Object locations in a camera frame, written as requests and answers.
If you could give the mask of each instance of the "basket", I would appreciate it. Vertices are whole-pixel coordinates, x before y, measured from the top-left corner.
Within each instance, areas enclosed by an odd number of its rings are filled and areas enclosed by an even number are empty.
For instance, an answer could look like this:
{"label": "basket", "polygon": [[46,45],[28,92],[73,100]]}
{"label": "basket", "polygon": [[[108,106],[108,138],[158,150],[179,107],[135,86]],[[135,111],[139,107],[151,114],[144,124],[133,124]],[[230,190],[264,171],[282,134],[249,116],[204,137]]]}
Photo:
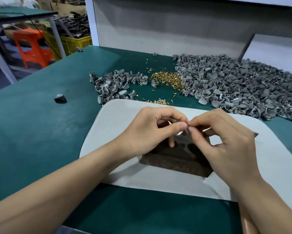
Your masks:
{"label": "basket", "polygon": [[[46,41],[47,41],[47,45],[50,45],[50,50],[52,51],[52,54],[54,56],[54,60],[58,61],[62,58],[61,52],[59,51],[59,47],[57,45],[55,36],[52,34],[49,34],[47,32],[43,33]],[[70,54],[74,53],[77,51],[77,47],[79,48],[85,48],[89,45],[93,45],[92,43],[92,38],[91,36],[87,36],[81,39],[73,39],[73,38],[69,38],[69,37],[64,37],[64,36],[60,36],[61,37],[61,41],[62,41],[62,45],[64,47],[64,51],[66,53],[66,56],[69,56]]]}

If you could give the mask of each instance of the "table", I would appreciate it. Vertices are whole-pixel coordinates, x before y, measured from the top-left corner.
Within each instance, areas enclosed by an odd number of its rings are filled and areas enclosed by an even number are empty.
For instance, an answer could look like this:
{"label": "table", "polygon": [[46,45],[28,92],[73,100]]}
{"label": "table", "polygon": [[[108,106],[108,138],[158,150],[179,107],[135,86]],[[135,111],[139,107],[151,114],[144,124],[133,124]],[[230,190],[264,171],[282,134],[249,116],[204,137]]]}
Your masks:
{"label": "table", "polygon": [[[52,18],[52,16],[55,14],[58,14],[58,12],[45,11],[45,10],[39,10],[39,9],[29,9],[29,8],[24,8],[24,7],[0,7],[0,24],[12,23],[12,22],[24,21],[24,20],[48,18],[48,21],[50,22],[53,33],[55,35],[56,42],[59,46],[61,55],[63,57],[66,57],[54,19]],[[0,54],[0,69],[3,71],[3,73],[8,78],[11,84],[17,82],[17,79],[15,78],[10,67],[7,65],[7,63],[5,62],[1,54]]]}
{"label": "table", "polygon": [[[89,82],[115,69],[175,71],[171,57],[89,46],[0,90],[0,200],[78,159],[101,105]],[[138,99],[170,101],[203,110],[194,97],[173,98],[173,88],[131,85]],[[64,94],[66,104],[54,102]],[[292,153],[292,122],[266,125]],[[64,225],[89,233],[241,233],[235,202],[100,184]]]}

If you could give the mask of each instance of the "white tray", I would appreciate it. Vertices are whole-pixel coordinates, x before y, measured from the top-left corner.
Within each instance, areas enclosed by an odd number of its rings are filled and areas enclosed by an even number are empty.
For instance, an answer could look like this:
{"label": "white tray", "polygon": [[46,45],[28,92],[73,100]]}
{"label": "white tray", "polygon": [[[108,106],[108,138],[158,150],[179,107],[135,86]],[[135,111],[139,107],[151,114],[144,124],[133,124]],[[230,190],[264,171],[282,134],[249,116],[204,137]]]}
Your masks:
{"label": "white tray", "polygon": [[[163,105],[127,99],[114,99],[105,104],[83,143],[80,157],[117,137],[145,106],[162,107]],[[191,108],[175,108],[184,113],[189,120],[206,112]],[[255,139],[259,170],[263,178],[292,208],[292,154],[260,120],[244,115],[231,114],[231,116],[259,133]],[[212,136],[210,141],[212,144],[221,143],[218,136]],[[234,201],[229,187],[214,173],[205,179],[187,173],[143,165],[140,164],[138,157],[120,165],[103,182],[123,187]]]}

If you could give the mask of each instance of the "orange plastic stool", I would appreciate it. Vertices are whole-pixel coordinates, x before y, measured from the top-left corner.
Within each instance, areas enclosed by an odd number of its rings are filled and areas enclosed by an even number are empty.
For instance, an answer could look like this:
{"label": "orange plastic stool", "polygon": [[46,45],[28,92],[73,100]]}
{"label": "orange plastic stool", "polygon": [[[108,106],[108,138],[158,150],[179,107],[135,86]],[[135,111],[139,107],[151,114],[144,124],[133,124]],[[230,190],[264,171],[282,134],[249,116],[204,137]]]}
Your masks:
{"label": "orange plastic stool", "polygon": [[[42,68],[49,65],[49,61],[54,57],[49,49],[42,49],[38,43],[38,39],[43,38],[43,31],[23,29],[13,33],[13,37],[18,47],[19,53],[23,59],[24,65],[28,68],[27,61],[40,63]],[[19,40],[27,40],[31,44],[31,50],[24,52],[19,45]]]}

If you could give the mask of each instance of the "person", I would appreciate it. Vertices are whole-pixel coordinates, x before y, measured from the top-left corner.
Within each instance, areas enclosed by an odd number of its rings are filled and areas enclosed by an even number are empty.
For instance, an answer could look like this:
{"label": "person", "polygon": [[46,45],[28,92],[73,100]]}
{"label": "person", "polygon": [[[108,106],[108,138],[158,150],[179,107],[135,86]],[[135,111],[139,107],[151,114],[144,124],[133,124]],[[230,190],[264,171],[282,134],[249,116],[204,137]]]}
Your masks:
{"label": "person", "polygon": [[[157,126],[167,120],[172,124]],[[202,133],[209,127],[222,144],[209,143]],[[151,151],[166,138],[173,147],[173,135],[183,130],[189,130],[214,172],[243,203],[261,234],[292,234],[292,210],[258,170],[253,132],[221,109],[189,121],[173,107],[142,108],[114,140],[0,201],[0,234],[54,232],[116,167]]]}

